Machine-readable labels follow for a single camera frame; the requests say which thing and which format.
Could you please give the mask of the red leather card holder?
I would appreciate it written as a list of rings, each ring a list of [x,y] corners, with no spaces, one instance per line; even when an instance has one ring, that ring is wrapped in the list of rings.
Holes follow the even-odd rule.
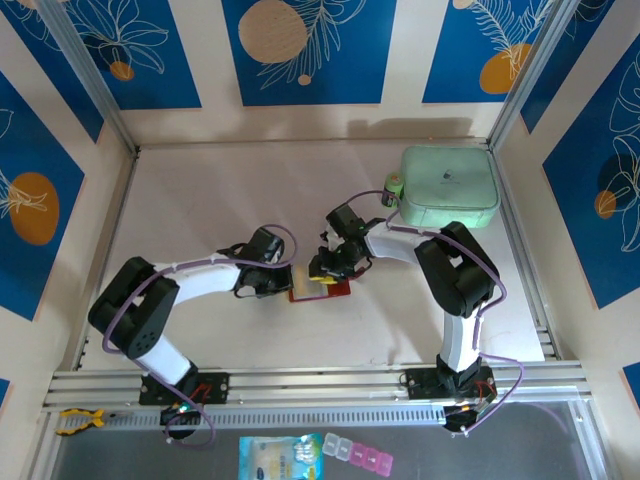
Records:
[[[315,301],[315,300],[323,300],[328,298],[349,296],[351,294],[351,288],[350,288],[349,282],[343,282],[343,283],[331,284],[331,285],[323,284],[321,282],[318,282],[318,283],[323,285],[323,290],[324,290],[323,294],[320,297],[305,299],[305,300],[295,300],[293,298],[292,290],[291,290],[288,292],[289,301],[291,303]]]

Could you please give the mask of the small green bottle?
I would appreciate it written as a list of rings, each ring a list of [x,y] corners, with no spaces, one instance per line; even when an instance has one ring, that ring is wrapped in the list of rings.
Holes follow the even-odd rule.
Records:
[[[396,208],[402,197],[404,178],[400,172],[391,172],[387,175],[381,196],[381,203],[387,208]]]

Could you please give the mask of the mint green zip pouch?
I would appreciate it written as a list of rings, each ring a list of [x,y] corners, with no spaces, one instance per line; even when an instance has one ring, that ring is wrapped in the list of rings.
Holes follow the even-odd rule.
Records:
[[[403,152],[401,175],[400,216],[413,227],[458,221],[484,228],[501,204],[493,162],[479,147],[411,146]]]

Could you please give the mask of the blue plastic packet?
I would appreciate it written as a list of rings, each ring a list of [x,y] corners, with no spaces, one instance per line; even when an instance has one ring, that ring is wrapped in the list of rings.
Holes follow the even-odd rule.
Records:
[[[324,480],[320,434],[243,436],[237,480]]]

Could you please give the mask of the white and pink pill organizer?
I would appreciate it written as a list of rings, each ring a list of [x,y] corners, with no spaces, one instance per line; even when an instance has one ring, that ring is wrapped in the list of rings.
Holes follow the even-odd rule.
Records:
[[[334,433],[324,436],[322,452],[324,455],[347,462],[352,466],[389,478],[394,457],[387,452],[377,450]]]

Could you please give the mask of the aluminium mounting rail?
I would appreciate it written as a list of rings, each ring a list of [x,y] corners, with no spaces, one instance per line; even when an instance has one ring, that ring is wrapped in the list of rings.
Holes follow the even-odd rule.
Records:
[[[229,369],[227,404],[250,406],[383,405],[409,402],[414,383],[405,379],[411,366],[331,367],[327,369]],[[56,372],[43,407],[139,406],[146,392],[142,375],[126,370]],[[591,400],[592,389],[578,361],[527,362],[512,401]]]

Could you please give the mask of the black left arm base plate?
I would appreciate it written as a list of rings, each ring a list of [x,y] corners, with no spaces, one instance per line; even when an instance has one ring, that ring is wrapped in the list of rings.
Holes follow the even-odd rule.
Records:
[[[173,388],[197,404],[219,405],[227,401],[229,380],[227,372],[191,372]],[[145,406],[169,406],[180,401],[180,398],[167,386],[147,375],[141,378],[138,401]]]

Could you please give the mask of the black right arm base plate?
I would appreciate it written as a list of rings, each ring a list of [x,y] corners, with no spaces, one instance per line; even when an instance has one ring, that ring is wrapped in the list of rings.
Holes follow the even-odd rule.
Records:
[[[405,386],[410,400],[493,400],[497,394],[489,382],[493,371],[489,366],[456,373],[440,368],[412,368],[405,371]]]

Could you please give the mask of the aluminium table edge rail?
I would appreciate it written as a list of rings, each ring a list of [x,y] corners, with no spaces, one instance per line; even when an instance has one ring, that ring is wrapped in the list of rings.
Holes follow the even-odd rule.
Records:
[[[537,274],[529,255],[524,230],[517,215],[516,204],[508,185],[508,179],[498,153],[494,150],[490,150],[489,153],[494,162],[497,184],[501,195],[501,215],[544,358],[546,361],[561,360],[562,355],[558,351],[550,325],[548,307],[538,284]]]
[[[85,355],[85,345],[87,344],[89,323],[87,320],[88,312],[97,299],[101,291],[104,278],[106,276],[107,267],[113,251],[113,245],[117,237],[119,225],[126,207],[129,192],[135,177],[137,164],[140,156],[140,150],[137,150],[132,160],[129,162],[125,173],[118,179],[116,188],[114,189],[114,198],[109,206],[105,219],[104,228],[101,232],[94,262],[91,267],[88,278],[88,297],[86,309],[83,311],[82,324],[80,333],[76,340],[76,344],[71,357],[71,370],[77,371],[82,367],[82,359]]]

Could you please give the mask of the yellow handled pliers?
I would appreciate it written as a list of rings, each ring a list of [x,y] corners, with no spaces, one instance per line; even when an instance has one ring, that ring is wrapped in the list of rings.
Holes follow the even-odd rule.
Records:
[[[104,409],[89,410],[83,408],[71,408],[60,412],[60,417],[71,426],[56,430],[56,434],[62,437],[73,436],[93,428],[102,428],[109,421],[115,420],[120,415],[116,411]]]

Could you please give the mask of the aluminium frame post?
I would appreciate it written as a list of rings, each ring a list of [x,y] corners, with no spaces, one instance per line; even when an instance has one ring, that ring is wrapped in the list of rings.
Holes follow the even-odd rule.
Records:
[[[539,79],[580,0],[554,0],[521,72],[514,81],[503,107],[487,137],[487,147],[496,153],[504,143],[520,110]]]
[[[129,156],[136,159],[138,146],[120,114],[117,102],[64,7],[57,0],[34,0],[34,4],[100,115],[111,127]]]

